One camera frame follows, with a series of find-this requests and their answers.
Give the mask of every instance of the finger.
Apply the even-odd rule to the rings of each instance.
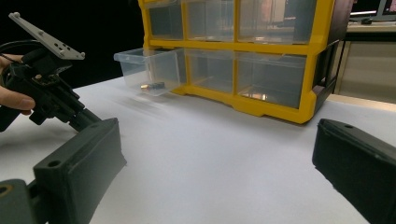
[[[31,110],[35,107],[35,100],[25,94],[0,87],[0,105],[19,110]]]

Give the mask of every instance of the dark background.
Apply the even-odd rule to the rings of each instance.
[[[34,39],[8,17],[21,17],[69,47],[85,52],[82,61],[60,76],[73,88],[122,77],[117,52],[143,46],[143,24],[137,0],[0,0],[0,45]],[[25,54],[28,49],[8,53]]]

